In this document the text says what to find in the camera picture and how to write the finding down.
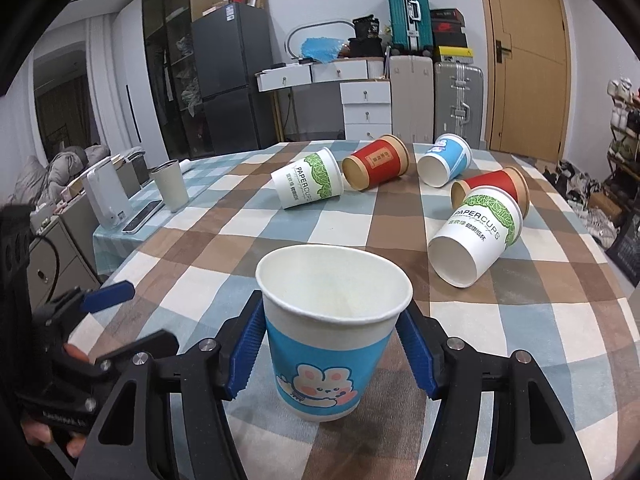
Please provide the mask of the white box device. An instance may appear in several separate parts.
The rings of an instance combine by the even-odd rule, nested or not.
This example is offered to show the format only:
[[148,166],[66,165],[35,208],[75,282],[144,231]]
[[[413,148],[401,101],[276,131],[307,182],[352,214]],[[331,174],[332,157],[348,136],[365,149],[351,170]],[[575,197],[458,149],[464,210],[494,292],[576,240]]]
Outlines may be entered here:
[[129,198],[109,157],[89,167],[81,176],[81,182],[93,213],[104,229],[115,229],[130,217]]

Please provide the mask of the black refrigerator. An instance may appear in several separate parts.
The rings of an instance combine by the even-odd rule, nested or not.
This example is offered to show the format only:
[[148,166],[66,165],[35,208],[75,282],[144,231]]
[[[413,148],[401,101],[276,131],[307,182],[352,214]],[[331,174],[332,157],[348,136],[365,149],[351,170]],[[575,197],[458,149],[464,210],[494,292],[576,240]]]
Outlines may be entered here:
[[271,99],[256,75],[273,64],[265,10],[228,3],[192,23],[198,83],[217,155],[277,143]]

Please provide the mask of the white green paper cup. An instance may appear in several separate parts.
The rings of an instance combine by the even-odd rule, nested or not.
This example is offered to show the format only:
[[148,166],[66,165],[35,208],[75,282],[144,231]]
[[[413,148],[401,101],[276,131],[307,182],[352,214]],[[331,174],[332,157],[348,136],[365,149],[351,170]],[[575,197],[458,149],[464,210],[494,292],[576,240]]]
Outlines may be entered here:
[[271,180],[283,209],[328,200],[344,193],[342,170],[328,148],[273,171]]
[[436,274],[457,288],[472,286],[520,237],[523,215],[495,186],[473,188],[428,243]]

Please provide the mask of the white green paper cup near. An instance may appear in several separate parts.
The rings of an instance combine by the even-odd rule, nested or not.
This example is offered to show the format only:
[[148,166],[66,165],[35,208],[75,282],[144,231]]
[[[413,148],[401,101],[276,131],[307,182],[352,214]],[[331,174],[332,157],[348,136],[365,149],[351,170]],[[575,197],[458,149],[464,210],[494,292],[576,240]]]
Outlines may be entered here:
[[428,243],[436,274],[457,288],[472,286],[520,237],[523,215],[495,186],[473,188]]

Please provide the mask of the white drawer desk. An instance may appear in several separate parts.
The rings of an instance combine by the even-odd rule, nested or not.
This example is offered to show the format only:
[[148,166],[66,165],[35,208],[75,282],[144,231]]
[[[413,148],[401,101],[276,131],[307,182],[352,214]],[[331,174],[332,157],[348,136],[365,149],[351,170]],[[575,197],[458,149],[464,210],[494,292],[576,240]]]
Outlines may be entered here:
[[288,63],[261,70],[256,80],[260,92],[339,84],[347,140],[369,141],[392,133],[392,92],[384,58]]

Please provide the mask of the red paper cup far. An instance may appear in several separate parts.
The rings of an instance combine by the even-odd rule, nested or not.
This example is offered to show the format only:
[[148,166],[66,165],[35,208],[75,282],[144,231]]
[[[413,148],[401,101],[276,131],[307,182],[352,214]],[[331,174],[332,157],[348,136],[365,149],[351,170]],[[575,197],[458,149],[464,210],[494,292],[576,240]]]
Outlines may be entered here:
[[384,134],[342,161],[348,184],[364,191],[401,177],[409,168],[409,152],[397,136]]

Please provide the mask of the blue plastic bag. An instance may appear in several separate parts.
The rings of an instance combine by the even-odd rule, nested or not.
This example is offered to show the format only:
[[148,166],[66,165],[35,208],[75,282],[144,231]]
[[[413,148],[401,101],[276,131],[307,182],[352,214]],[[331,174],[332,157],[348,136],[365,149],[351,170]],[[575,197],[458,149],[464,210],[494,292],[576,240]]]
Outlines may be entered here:
[[337,60],[345,46],[346,42],[341,38],[309,37],[300,46],[300,54],[303,58],[326,64]]

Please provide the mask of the dark glass cabinet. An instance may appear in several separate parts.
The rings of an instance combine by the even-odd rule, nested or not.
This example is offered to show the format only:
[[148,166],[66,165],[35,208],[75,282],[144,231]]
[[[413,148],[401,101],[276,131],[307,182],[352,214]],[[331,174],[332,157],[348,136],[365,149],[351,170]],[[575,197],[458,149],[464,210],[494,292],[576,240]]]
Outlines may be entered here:
[[142,0],[146,67],[171,159],[214,154],[196,71],[190,0]]

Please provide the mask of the white suitcase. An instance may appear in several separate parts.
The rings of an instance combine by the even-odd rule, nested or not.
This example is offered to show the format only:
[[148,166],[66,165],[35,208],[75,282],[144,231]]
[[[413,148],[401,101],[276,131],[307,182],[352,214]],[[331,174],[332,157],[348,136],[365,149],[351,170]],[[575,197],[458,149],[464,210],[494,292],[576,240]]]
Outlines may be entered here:
[[434,140],[434,66],[430,58],[390,58],[393,134],[405,143]]

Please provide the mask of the white tumbler mug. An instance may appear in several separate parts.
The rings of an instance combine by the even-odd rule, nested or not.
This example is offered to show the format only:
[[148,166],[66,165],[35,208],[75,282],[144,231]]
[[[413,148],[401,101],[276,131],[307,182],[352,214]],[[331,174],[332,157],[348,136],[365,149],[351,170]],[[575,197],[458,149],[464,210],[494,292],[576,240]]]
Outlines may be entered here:
[[171,212],[176,212],[186,206],[189,195],[178,160],[168,160],[168,162],[152,168],[150,175],[160,191],[165,205]]

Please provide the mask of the silver suitcase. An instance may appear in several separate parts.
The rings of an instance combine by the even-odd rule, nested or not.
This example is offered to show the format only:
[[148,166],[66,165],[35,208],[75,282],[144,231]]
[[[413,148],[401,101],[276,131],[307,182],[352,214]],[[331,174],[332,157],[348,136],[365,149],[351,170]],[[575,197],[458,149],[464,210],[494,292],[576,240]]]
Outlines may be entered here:
[[435,64],[434,136],[454,133],[480,148],[484,110],[484,74],[474,65]]

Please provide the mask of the smartphone on table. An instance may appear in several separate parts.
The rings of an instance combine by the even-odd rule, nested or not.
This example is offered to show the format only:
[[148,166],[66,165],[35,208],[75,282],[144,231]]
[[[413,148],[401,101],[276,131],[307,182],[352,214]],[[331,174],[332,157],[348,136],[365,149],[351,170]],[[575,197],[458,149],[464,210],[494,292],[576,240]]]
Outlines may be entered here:
[[151,200],[122,228],[122,232],[125,234],[137,233],[163,206],[162,200]]

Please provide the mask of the checkered tablecloth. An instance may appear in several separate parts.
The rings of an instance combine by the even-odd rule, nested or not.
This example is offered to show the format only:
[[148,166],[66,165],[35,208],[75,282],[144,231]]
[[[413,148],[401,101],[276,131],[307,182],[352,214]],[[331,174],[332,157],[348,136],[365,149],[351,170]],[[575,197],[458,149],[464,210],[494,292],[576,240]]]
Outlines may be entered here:
[[[295,243],[365,249],[405,270],[421,309],[448,334],[481,352],[528,351],[593,478],[612,478],[639,441],[639,331],[602,250],[562,196],[524,166],[530,202],[520,238],[472,287],[457,289],[427,261],[428,240],[450,214],[449,192],[414,172],[368,192],[283,209],[271,174],[316,149],[279,144],[195,164],[188,208],[158,214],[138,247],[114,237],[100,244],[122,257],[112,277],[130,281],[137,295],[88,316],[73,343],[96,357],[164,328],[187,349],[242,309],[270,250]],[[358,408],[338,422],[306,422],[284,405],[267,350],[227,413],[252,479],[410,479],[436,410],[392,339]]]

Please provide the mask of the blue bunny paper cup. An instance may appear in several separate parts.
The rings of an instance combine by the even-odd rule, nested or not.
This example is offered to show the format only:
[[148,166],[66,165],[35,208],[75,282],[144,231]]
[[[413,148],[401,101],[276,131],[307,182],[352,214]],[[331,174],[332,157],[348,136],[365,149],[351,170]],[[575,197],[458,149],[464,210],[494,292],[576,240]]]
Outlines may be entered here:
[[255,278],[283,402],[313,422],[355,411],[413,298],[405,271],[372,252],[308,244],[263,256]]

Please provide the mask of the black red shoe box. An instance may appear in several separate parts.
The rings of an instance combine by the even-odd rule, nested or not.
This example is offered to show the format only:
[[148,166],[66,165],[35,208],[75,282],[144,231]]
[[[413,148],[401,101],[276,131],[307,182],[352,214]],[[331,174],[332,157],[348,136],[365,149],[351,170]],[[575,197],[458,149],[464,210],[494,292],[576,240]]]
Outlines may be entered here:
[[434,46],[467,48],[465,19],[456,8],[433,9],[430,11]]

